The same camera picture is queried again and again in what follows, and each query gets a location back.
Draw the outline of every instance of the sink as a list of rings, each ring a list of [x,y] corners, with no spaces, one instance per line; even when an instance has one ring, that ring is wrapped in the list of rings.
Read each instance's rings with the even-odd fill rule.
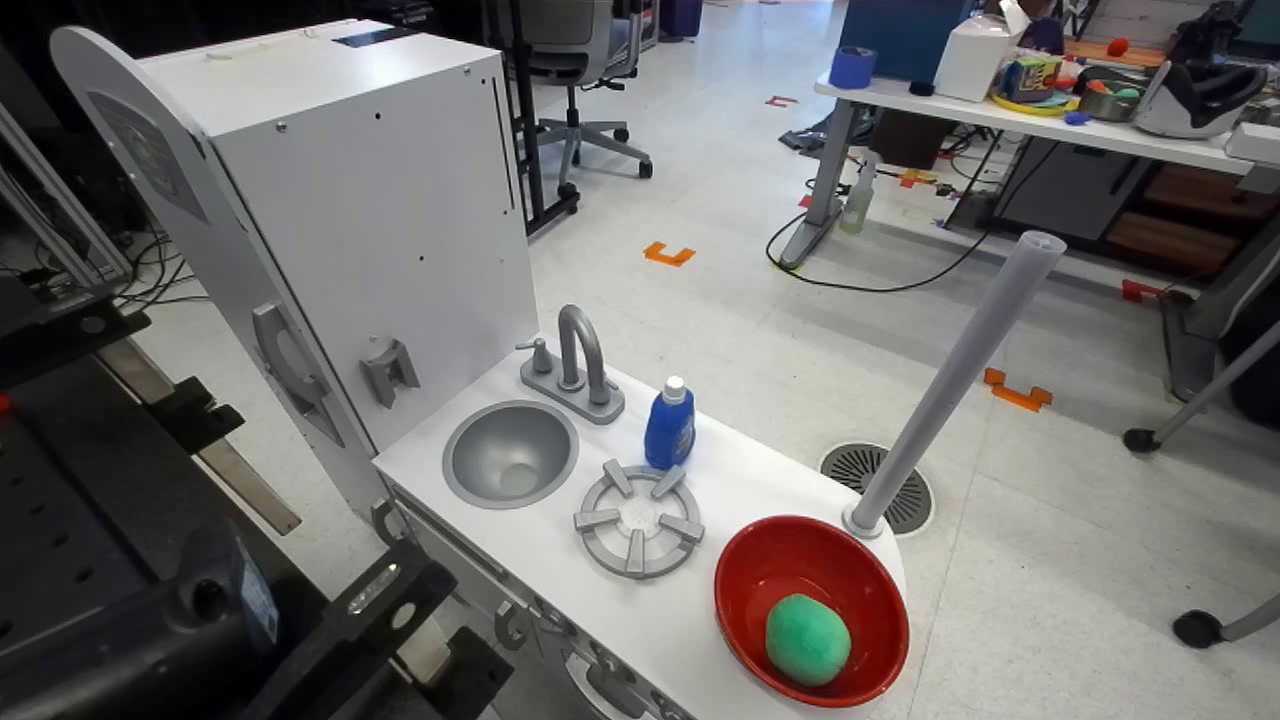
[[[567,481],[570,462],[563,414],[512,399],[480,408],[446,438],[443,481],[476,507],[528,507]]]

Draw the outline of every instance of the table leg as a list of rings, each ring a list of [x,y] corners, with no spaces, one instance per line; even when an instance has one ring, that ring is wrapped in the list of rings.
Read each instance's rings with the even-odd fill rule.
[[[554,206],[549,206],[545,191],[545,165],[540,165],[540,141],[534,141],[534,105],[533,105],[533,74],[528,74],[528,46],[525,46],[525,18],[514,0],[485,0],[485,38],[503,53],[507,64],[507,113],[512,113],[512,141],[519,143],[519,198],[525,198],[525,232],[534,237],[551,219],[575,211],[575,191],[558,191]]]
[[[1269,603],[1258,603],[1257,612],[1241,616],[1237,623],[1225,623],[1207,612],[1183,612],[1175,623],[1170,623],[1170,637],[1191,645],[1191,647],[1210,647],[1210,645],[1233,645],[1241,637],[1252,637],[1269,623],[1280,619],[1280,597],[1271,597]]]
[[[1221,394],[1229,394],[1245,371],[1252,371],[1271,347],[1280,347],[1280,322],[1249,343],[1229,369],[1210,377],[1210,386],[1191,396],[1161,431],[1137,428],[1125,431],[1125,445],[1130,452],[1157,452],[1164,447],[1198,408],[1207,408]]]
[[[851,136],[851,105],[836,102],[836,117],[828,125],[822,136],[822,156],[816,165],[816,182],[813,182],[813,206],[805,211],[805,225],[790,232],[780,263],[783,269],[800,269],[809,252],[816,252],[816,244],[831,232],[831,219],[838,211],[838,172],[848,161],[848,136]]]
[[[1001,141],[1003,141],[1003,128],[990,128],[990,141],[988,141],[984,161],[969,172],[969,185],[965,185],[957,210],[947,211],[947,219],[939,219],[939,229],[950,229],[950,232],[957,232],[959,219],[973,219],[974,232],[988,229],[988,211],[984,211],[984,210],[973,211],[969,206],[974,206],[974,185],[984,182],[984,172],[988,172]]]
[[[1198,300],[1164,297],[1167,394],[1191,399],[1217,369],[1217,343],[1233,328],[1237,303],[1280,275],[1280,219],[1245,244],[1241,259]]]

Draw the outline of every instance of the white panel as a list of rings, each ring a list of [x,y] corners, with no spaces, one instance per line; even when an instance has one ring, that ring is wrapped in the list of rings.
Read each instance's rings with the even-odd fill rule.
[[[381,29],[388,25],[310,25],[276,38],[151,58],[142,62],[142,74],[173,102],[179,102],[206,128],[206,136],[223,136],[491,58],[486,48],[443,38],[395,38],[364,48],[337,46],[342,38],[368,38]]]
[[[230,182],[217,165],[217,147],[204,128],[164,97],[120,48],[91,33],[54,33],[54,69],[70,85],[76,102],[138,187],[142,206],[190,263],[238,343],[262,364],[251,312],[281,303],[290,328],[290,364],[314,364],[328,394],[314,414],[299,414],[281,386],[276,396],[341,486],[342,502],[359,512],[382,496],[368,470],[368,438],[352,420],[352,408],[333,394],[337,377],[325,371],[314,338],[304,312],[290,303],[288,285],[276,275],[262,239],[255,237],[249,210],[230,191]]]
[[[534,334],[500,97],[486,58],[217,141],[374,447]],[[390,340],[420,389],[382,408]]]
[[[592,711],[558,673],[563,657],[551,637],[528,616],[528,639],[507,647],[494,637],[500,610],[514,603],[519,597],[503,592],[480,565],[470,565],[454,541],[438,536],[411,506],[401,502],[401,519],[407,536],[446,569],[454,580],[452,592],[452,612],[434,616],[454,616],[467,623],[491,651],[500,651],[512,664],[507,684],[494,694],[491,708],[512,720],[587,720]]]

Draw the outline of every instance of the gray floor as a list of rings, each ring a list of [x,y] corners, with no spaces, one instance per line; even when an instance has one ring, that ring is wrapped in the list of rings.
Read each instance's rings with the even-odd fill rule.
[[[545,328],[579,303],[616,369],[653,386],[686,377],[699,414],[805,466],[848,439],[886,445],[1001,269],[974,256],[913,297],[842,297],[760,259],[816,172],[775,136],[822,113],[809,85],[828,38],[821,0],[708,3],[699,42],[646,53],[626,93],[584,97],[584,117],[631,120],[655,176],[584,154],[579,218],[533,248]],[[945,269],[957,244],[898,232],[926,225],[926,206],[886,191],[865,237],[809,269],[865,285]],[[696,259],[646,263],[653,239]],[[304,516],[281,543],[328,592],[348,585],[374,541],[220,316],[155,310],[142,343],[249,418],[237,445]],[[939,512],[902,541],[913,661],[865,715],[1280,715],[1280,627],[1217,651],[1167,637],[1191,603],[1233,616],[1280,592],[1277,431],[1210,408],[1167,457],[1130,462],[1121,431],[1175,408],[1161,389],[1157,312],[1074,272],[1038,293],[997,364],[1055,404],[1023,414],[974,389],[926,452]]]

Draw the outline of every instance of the metal pole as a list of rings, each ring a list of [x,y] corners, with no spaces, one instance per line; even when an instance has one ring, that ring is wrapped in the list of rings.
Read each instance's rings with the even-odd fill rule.
[[[836,117],[828,120],[828,136],[822,136],[822,161],[816,165],[816,182],[809,191],[813,206],[780,256],[783,269],[800,269],[805,256],[828,239],[831,219],[838,218],[836,191],[848,161],[848,136],[851,136],[851,102],[836,102]]]
[[[1258,603],[1257,612],[1241,616],[1237,623],[1225,623],[1225,639],[1241,639],[1241,637],[1252,637],[1269,623],[1280,619],[1280,597],[1271,597],[1269,603]]]
[[[1157,431],[1157,447],[1167,445],[1203,404],[1210,404],[1245,371],[1252,371],[1252,364],[1258,364],[1271,347],[1280,347],[1280,323],[1271,323],[1257,343],[1249,343],[1249,354],[1241,354],[1225,371],[1217,371],[1217,379]]]
[[[0,167],[0,200],[9,200],[9,210],[26,225],[26,232],[47,248],[47,256],[79,290],[94,290],[101,285],[94,269],[76,256],[76,248],[53,229],[53,219],[42,218],[36,198],[26,198],[26,187],[15,176],[9,176],[3,167]]]
[[[1003,259],[1003,272],[997,275],[997,290],[984,297],[984,303],[973,312],[965,338],[957,340],[945,369],[931,377],[924,399],[917,404],[907,428],[894,438],[892,452],[874,470],[867,491],[859,506],[842,512],[848,531],[855,536],[879,536],[879,516],[894,502],[894,491],[907,486],[913,470],[937,439],[937,431],[950,420],[957,404],[973,389],[973,379],[984,371],[984,364],[997,356],[1001,340],[1012,334],[1051,263],[1067,252],[1064,239],[1049,232],[1023,232],[1023,239]]]
[[[1167,394],[1191,399],[1210,386],[1217,340],[1229,334],[1237,310],[1280,275],[1280,218],[1257,232],[1241,256],[1197,300],[1167,293],[1164,343],[1167,343]]]
[[[54,200],[54,210],[69,218],[69,225],[79,232],[79,239],[91,248],[91,256],[105,269],[79,263],[70,248],[53,248],[63,244],[53,225],[36,229],[47,252],[54,252],[61,263],[76,275],[82,290],[114,285],[129,280],[131,269],[120,256],[120,248],[107,239],[107,232],[86,218],[86,210],[76,200],[76,191],[61,182],[61,172],[38,156],[38,147],[26,141],[26,131],[9,117],[0,105],[0,136],[3,143],[26,165],[26,172],[42,185],[42,191]]]
[[[549,198],[545,198],[545,161],[534,143],[534,110],[533,110],[533,74],[528,74],[528,46],[525,46],[525,7],[519,0],[507,0],[512,25],[500,33],[507,38],[507,62],[514,74],[514,110],[519,110],[519,141],[525,141],[525,182],[528,182],[528,206],[533,219],[528,232],[534,232],[549,219]]]

